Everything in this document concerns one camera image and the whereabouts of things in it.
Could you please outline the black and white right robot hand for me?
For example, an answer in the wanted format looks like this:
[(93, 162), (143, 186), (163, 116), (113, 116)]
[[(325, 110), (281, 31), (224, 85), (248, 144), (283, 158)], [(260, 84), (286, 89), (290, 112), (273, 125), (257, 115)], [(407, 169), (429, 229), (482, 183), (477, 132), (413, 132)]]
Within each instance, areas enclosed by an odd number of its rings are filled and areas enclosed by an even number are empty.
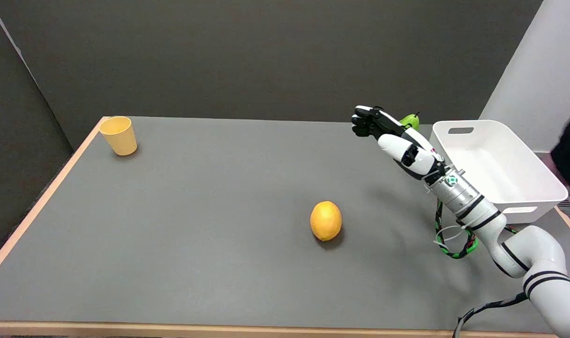
[(426, 138), (381, 107), (356, 106), (351, 121), (356, 136), (375, 138), (379, 148), (414, 179), (431, 185), (446, 175), (444, 159)]

